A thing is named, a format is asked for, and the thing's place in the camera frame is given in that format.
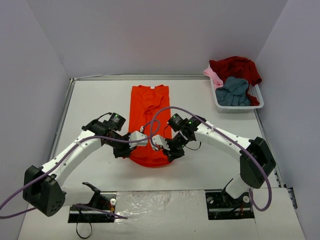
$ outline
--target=white table surface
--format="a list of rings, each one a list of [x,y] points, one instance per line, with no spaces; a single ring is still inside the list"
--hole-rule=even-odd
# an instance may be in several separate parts
[[[209,80],[115,80],[77,81],[64,122],[57,152],[61,152],[80,133],[81,126],[106,112],[116,112],[127,120],[131,87],[169,86],[170,104],[205,117],[216,126],[242,137],[261,136],[253,112],[216,112]],[[122,134],[128,129],[128,121]],[[128,220],[93,224],[90,240],[303,240],[297,216],[285,188],[269,176],[273,201],[266,212],[254,210],[255,219],[208,220],[206,189],[222,189],[239,174],[239,163],[221,150],[203,144],[198,151],[186,149],[185,156],[171,165],[146,168],[129,159],[114,159],[104,146],[90,155],[67,179],[66,184],[90,182],[102,191],[116,191],[116,212]],[[266,203],[265,185],[254,190],[258,205]],[[69,208],[52,217],[39,211],[26,214],[19,240],[78,240],[76,225],[67,223]],[[88,226],[79,226],[80,232]]]
[[[209,80],[109,80],[77,81],[65,118],[57,153],[80,134],[81,127],[107,112],[127,119],[122,134],[128,132],[132,86],[169,86],[170,105],[189,110],[233,134],[255,139],[261,132],[254,112],[217,113]],[[199,143],[188,146],[196,148]],[[223,189],[240,173],[235,159],[214,146],[203,144],[197,151],[185,149],[185,156],[172,164],[147,168],[130,159],[115,159],[113,149],[103,146],[79,165],[66,180],[66,185],[90,182],[102,191],[165,191]],[[269,176],[277,188],[275,175]]]

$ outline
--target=blue cloth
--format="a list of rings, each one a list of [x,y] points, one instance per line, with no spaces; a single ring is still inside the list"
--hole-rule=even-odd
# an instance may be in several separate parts
[[[230,76],[223,87],[215,90],[216,99],[221,106],[250,106],[250,101],[246,96],[248,87],[247,80]]]

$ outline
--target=orange t-shirt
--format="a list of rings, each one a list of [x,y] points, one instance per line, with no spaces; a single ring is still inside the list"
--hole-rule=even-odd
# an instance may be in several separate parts
[[[140,131],[140,128],[150,122],[160,109],[169,106],[168,86],[159,85],[152,88],[142,85],[133,86],[131,91],[129,132]],[[156,132],[156,135],[164,135],[164,129],[170,117],[170,109],[159,113],[156,119],[160,121],[160,128]],[[157,124],[157,122],[154,122],[153,131],[157,129]],[[144,134],[150,135],[150,124],[145,128]],[[165,137],[172,137],[170,127],[165,129]],[[155,151],[152,149],[150,141],[147,146],[138,146],[133,150],[130,154],[130,159],[145,167],[160,167],[170,164],[168,157],[161,150]]]

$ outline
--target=pink cloth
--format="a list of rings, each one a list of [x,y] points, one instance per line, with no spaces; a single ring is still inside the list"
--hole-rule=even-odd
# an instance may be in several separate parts
[[[203,74],[210,77],[213,80],[214,90],[217,88],[221,88],[224,86],[224,82],[218,77],[218,75],[208,67],[206,70],[203,71]]]

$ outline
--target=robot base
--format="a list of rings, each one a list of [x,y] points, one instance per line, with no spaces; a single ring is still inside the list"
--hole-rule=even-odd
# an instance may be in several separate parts
[[[112,199],[116,199],[116,192],[101,192],[100,197],[95,208],[104,210],[106,212],[115,212],[115,206],[110,204]],[[81,213],[74,206],[70,207],[69,224],[75,223],[114,223],[115,219],[102,212],[81,209]]]
[[[206,190],[205,199],[209,220],[236,220],[236,219],[254,219],[254,212],[251,210],[249,193],[241,195],[241,199],[246,202],[235,203],[228,206],[224,201],[220,190]]]

